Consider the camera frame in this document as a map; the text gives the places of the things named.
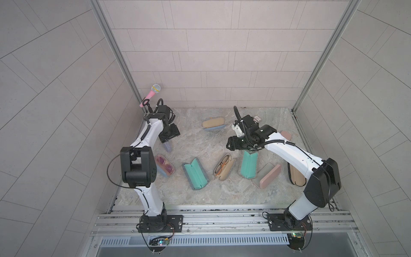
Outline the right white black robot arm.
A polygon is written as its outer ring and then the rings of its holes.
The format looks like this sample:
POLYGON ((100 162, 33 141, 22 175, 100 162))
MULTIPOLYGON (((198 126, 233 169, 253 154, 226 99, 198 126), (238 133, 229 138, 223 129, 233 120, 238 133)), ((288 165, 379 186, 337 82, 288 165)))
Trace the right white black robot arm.
POLYGON ((260 127, 252 116, 241 117, 236 106, 233 110, 237 119, 232 128, 236 135, 228 139, 227 149, 249 152, 269 150, 295 167, 307 180, 303 194, 285 209, 284 223, 290 228, 296 227, 314 210, 326 205, 334 211, 330 200, 341 189, 337 162, 331 158, 324 160, 314 156, 287 140, 273 127, 260 127))

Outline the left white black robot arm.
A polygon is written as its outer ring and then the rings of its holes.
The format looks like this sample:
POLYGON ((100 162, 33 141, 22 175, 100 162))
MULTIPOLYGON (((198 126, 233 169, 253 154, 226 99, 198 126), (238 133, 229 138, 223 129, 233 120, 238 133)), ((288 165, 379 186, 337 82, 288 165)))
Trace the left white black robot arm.
POLYGON ((146 122, 143 131, 135 142, 128 147, 123 147, 117 155, 120 158, 121 177, 128 187, 115 183, 106 171, 109 182, 120 188, 135 190, 144 204, 142 218, 148 222, 167 221, 167 211, 164 202, 161 201, 155 187, 157 176, 157 164, 152 147, 157 140, 162 143, 180 135, 177 125, 174 123, 175 114, 170 107, 159 99, 155 109, 149 104, 149 100, 143 100, 143 106, 148 108, 143 120, 146 122))

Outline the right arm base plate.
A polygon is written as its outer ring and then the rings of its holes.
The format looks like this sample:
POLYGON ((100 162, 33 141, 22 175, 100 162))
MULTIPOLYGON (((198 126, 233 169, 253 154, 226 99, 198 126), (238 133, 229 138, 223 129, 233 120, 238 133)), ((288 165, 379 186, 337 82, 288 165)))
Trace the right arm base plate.
POLYGON ((263 214, 267 220, 270 231, 310 231, 313 223, 307 215, 302 220, 295 219, 289 214, 263 214))

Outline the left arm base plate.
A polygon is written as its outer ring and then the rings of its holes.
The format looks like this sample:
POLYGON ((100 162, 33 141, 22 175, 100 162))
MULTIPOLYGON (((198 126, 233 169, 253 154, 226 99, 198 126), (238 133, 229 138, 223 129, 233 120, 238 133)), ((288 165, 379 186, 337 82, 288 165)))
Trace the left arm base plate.
POLYGON ((158 215, 141 217, 136 225, 138 232, 143 233, 172 233, 181 232, 183 226, 183 215, 158 215))

